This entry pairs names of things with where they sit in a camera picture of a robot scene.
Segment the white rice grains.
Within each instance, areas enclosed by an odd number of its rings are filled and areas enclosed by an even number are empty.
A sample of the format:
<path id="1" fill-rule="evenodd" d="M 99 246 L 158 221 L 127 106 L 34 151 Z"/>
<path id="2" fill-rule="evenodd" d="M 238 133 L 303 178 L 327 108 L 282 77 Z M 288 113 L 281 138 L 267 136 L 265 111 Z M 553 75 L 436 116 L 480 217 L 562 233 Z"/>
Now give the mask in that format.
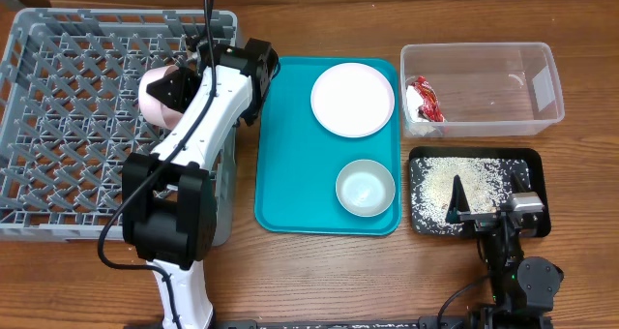
<path id="1" fill-rule="evenodd" d="M 445 221 L 458 176 L 474 214 L 489 213 L 513 192 L 511 175 L 530 188 L 529 167 L 524 160 L 490 158 L 415 158 L 410 163 L 413 227 L 419 233 L 459 236 L 460 224 Z"/>

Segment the grey metal bowl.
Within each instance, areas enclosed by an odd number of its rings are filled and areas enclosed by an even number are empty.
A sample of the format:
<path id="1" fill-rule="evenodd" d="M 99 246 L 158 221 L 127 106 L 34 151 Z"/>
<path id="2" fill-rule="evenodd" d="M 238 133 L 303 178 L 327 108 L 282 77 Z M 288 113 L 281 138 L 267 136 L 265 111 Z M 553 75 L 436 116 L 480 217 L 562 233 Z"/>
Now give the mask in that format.
<path id="1" fill-rule="evenodd" d="M 395 199 L 396 183 L 391 172 L 374 160 L 356 160 L 338 174 L 336 196 L 352 215 L 371 218 L 384 213 Z"/>

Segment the red snack wrapper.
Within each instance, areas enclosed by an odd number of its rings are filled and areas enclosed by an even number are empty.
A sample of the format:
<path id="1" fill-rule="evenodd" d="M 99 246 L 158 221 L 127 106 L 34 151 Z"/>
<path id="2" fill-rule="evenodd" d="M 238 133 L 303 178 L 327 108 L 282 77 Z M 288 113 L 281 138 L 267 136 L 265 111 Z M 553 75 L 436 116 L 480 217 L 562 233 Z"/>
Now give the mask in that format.
<path id="1" fill-rule="evenodd" d="M 446 122 L 444 114 L 440 110 L 437 95 L 427 79 L 419 75 L 411 86 L 422 99 L 421 105 L 418 107 L 418 113 L 430 122 Z"/>

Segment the white napkin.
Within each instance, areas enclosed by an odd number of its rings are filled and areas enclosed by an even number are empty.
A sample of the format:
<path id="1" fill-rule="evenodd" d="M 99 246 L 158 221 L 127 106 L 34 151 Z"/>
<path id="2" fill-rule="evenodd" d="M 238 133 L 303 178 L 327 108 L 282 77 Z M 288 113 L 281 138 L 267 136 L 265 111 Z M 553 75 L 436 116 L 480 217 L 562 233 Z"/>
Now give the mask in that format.
<path id="1" fill-rule="evenodd" d="M 433 126 L 428 126 L 428 120 L 420 114 L 420 108 L 424 100 L 420 93 L 409 85 L 406 89 L 404 107 L 406 117 L 406 129 L 414 136 L 427 136 L 435 131 Z"/>

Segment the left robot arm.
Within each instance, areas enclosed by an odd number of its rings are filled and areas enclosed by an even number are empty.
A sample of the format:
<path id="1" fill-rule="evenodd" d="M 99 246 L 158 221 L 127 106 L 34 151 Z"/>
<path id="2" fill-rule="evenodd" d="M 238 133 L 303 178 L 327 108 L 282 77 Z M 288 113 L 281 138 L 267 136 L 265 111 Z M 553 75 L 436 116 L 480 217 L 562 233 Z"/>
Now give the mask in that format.
<path id="1" fill-rule="evenodd" d="M 156 277 L 163 328 L 214 325 L 203 259 L 228 235 L 217 167 L 236 124 L 258 118 L 279 66 L 271 43 L 258 39 L 244 47 L 199 44 L 193 56 L 194 68 L 153 68 L 140 80 L 141 115 L 169 134 L 122 167 L 123 239 Z"/>

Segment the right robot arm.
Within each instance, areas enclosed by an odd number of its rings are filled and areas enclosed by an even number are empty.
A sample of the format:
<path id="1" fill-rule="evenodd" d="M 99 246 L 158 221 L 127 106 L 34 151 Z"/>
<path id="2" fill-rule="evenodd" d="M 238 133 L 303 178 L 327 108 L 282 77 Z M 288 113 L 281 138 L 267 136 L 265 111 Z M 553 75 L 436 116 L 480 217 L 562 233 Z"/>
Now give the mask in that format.
<path id="1" fill-rule="evenodd" d="M 477 241 L 478 255 L 487 273 L 453 294 L 440 308 L 439 328 L 550 328 L 554 296 L 564 272 L 545 258 L 526 257 L 520 244 L 524 229 L 535 230 L 545 213 L 545 205 L 521 180 L 511 175 L 515 191 L 492 212 L 473 213 L 464 188 L 454 177 L 452 198 L 446 215 L 449 224 L 461 224 Z M 489 282 L 493 302 L 480 305 L 465 318 L 452 323 L 444 312 L 462 293 Z"/>

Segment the black rectangular tray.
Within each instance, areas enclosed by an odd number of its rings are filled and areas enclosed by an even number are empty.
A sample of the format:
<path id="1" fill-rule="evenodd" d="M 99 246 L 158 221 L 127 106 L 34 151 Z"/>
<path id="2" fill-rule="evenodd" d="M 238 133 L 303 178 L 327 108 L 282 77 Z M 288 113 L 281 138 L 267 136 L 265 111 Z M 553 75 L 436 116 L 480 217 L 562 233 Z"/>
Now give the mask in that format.
<path id="1" fill-rule="evenodd" d="M 436 147 L 420 146 L 412 149 L 408 159 L 408 179 L 410 189 L 410 163 L 415 158 L 490 158 L 524 160 L 529 167 L 529 191 L 536 193 L 543 203 L 547 203 L 545 177 L 540 155 L 530 148 L 489 148 L 489 147 Z"/>

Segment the clear plastic bin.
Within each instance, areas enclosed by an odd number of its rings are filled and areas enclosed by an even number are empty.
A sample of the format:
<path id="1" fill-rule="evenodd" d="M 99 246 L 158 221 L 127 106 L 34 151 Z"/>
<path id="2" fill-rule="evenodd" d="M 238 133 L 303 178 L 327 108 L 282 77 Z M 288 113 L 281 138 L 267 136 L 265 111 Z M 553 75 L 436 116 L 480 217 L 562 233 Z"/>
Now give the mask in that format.
<path id="1" fill-rule="evenodd" d="M 472 137 L 536 135 L 565 117 L 549 45 L 456 43 L 406 45 L 400 53 L 402 135 Z M 444 122 L 413 120 L 412 84 L 424 77 Z"/>

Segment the grey plastic dish rack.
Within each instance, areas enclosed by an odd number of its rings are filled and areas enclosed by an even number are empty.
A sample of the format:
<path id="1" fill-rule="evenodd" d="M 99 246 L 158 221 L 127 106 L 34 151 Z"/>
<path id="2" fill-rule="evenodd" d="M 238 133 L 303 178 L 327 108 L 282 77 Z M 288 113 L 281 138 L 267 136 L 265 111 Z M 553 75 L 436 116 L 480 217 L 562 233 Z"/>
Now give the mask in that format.
<path id="1" fill-rule="evenodd" d="M 152 68 L 182 66 L 200 10 L 24 9 L 1 61 L 1 237 L 122 236 L 115 217 L 131 153 L 166 137 L 139 113 Z"/>

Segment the teal serving tray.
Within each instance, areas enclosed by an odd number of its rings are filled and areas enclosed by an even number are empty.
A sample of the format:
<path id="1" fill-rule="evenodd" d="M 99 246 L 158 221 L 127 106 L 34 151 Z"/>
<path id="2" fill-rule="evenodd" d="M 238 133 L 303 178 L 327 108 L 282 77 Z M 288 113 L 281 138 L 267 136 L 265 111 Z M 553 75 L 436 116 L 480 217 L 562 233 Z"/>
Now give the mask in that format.
<path id="1" fill-rule="evenodd" d="M 400 192 L 385 212 L 370 218 L 349 213 L 337 199 L 338 174 L 356 160 L 384 165 L 395 184 L 401 184 L 397 111 L 380 131 L 361 138 L 335 135 L 313 115 L 313 84 L 344 61 L 342 57 L 280 59 L 280 73 L 262 109 L 255 179 L 255 218 L 267 230 L 384 236 L 400 223 Z"/>

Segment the large white round plate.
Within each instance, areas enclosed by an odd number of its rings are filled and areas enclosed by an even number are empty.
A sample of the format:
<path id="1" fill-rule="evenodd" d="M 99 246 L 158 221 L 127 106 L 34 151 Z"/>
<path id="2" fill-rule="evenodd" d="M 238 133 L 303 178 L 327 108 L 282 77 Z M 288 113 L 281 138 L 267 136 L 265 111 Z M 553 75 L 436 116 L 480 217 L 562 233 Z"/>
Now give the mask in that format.
<path id="1" fill-rule="evenodd" d="M 310 106 L 327 131 L 349 138 L 379 132 L 391 119 L 396 97 L 388 79 L 361 63 L 342 63 L 322 73 L 312 86 Z"/>

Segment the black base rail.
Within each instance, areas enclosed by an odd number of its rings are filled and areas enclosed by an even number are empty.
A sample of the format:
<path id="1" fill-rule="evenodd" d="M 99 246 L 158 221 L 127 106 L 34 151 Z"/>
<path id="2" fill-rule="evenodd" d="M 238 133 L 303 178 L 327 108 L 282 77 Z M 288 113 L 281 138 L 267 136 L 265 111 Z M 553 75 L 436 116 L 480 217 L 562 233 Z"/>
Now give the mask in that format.
<path id="1" fill-rule="evenodd" d="M 163 329 L 163 325 L 159 323 L 148 324 L 127 324 L 125 329 Z M 216 329 L 436 329 L 436 316 L 422 316 L 418 319 L 407 321 L 349 321 L 349 322 L 276 322 L 276 323 L 258 323 L 254 320 L 234 320 L 234 321 L 219 321 L 215 324 L 210 324 L 208 328 Z M 465 316 L 446 316 L 441 319 L 441 327 L 443 329 L 464 329 L 464 328 L 489 328 L 481 324 L 473 325 L 471 320 Z M 506 322 L 498 324 L 494 328 L 554 328 L 551 318 L 544 317 L 541 324 L 538 323 L 514 323 Z"/>

